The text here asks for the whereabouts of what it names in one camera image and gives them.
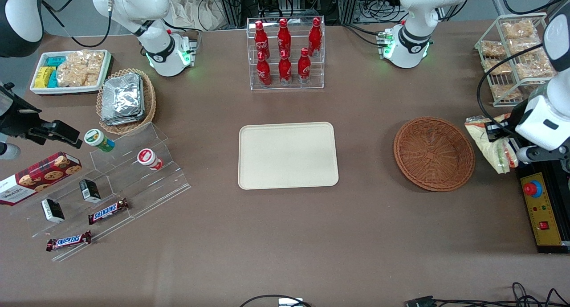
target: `red button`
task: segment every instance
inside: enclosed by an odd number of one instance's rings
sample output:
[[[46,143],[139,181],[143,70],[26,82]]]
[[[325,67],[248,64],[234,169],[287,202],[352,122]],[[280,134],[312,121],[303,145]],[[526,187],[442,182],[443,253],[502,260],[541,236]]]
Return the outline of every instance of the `red button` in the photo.
[[[538,192],[538,188],[534,183],[529,182],[525,183],[523,186],[523,191],[525,192],[525,195],[534,196]]]

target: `red coca-cola bottle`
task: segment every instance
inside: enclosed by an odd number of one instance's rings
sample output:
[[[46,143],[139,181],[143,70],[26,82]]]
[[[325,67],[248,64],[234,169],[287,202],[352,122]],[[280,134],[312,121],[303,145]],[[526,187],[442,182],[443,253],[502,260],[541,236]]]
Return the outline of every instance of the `red coca-cola bottle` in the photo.
[[[291,62],[289,61],[289,52],[282,49],[279,52],[281,60],[279,60],[279,81],[283,86],[289,86],[293,82],[291,76]]]
[[[321,50],[322,31],[320,29],[320,17],[313,19],[313,27],[309,31],[309,55],[318,57]]]
[[[279,52],[286,50],[291,56],[291,33],[287,28],[287,19],[279,19],[279,32],[277,32],[277,45],[279,45]]]
[[[265,54],[265,58],[269,59],[269,39],[263,30],[263,22],[255,21],[255,48],[258,52]]]
[[[257,75],[262,88],[269,88],[271,85],[271,72],[269,63],[265,61],[265,53],[257,52]]]
[[[309,58],[309,49],[306,47],[301,49],[301,58],[299,58],[299,64],[297,64],[297,73],[299,74],[299,83],[309,83],[311,59]]]

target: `empty wicker basket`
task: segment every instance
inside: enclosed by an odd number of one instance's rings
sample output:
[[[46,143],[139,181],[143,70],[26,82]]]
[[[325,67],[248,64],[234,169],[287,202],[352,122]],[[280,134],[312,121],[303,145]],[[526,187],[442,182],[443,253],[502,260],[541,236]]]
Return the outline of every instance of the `empty wicker basket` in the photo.
[[[129,72],[133,72],[139,74],[142,77],[142,89],[144,90],[144,106],[147,112],[147,116],[142,121],[131,122],[126,124],[119,124],[118,126],[108,126],[103,122],[99,122],[100,126],[109,133],[118,134],[118,135],[125,135],[129,132],[136,130],[145,124],[152,121],[155,116],[156,112],[156,96],[155,96],[155,88],[152,86],[151,80],[148,78],[143,71],[128,68],[126,70],[121,70],[118,72],[113,73],[110,75],[110,78],[117,78],[119,76],[123,76]],[[103,87],[99,88],[99,92],[97,93],[97,104],[95,106],[97,110],[97,115],[101,118],[101,109],[102,109],[102,92]]]
[[[394,139],[394,156],[404,175],[430,191],[452,191],[464,185],[475,168],[469,140],[452,123],[416,118]]]

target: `yellow control panel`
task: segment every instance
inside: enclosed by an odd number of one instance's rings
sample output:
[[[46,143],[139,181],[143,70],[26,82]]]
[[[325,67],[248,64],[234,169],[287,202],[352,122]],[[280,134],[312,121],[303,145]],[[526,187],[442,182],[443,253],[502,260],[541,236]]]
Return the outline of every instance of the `yellow control panel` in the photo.
[[[560,246],[562,241],[552,214],[552,205],[550,205],[550,198],[544,185],[542,173],[539,172],[522,178],[521,185],[533,225],[536,244],[538,246]]]

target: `white tray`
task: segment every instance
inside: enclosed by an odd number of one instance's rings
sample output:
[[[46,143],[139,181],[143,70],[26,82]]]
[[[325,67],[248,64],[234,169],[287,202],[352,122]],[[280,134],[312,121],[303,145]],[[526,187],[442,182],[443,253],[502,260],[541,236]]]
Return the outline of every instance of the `white tray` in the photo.
[[[68,94],[82,94],[85,92],[97,93],[99,87],[103,85],[105,81],[107,71],[109,69],[111,54],[106,49],[93,49],[94,52],[103,52],[105,57],[103,57],[103,63],[101,65],[101,71],[99,71],[99,78],[97,79],[97,84],[94,86],[75,86],[75,87],[63,87],[63,88],[35,88],[34,81],[39,72],[39,68],[45,66],[45,61],[49,57],[61,57],[75,51],[61,51],[61,52],[46,52],[42,53],[37,62],[36,70],[34,72],[34,77],[30,83],[30,91],[38,95],[68,95]]]
[[[264,124],[240,130],[241,189],[330,187],[338,182],[329,122]]]

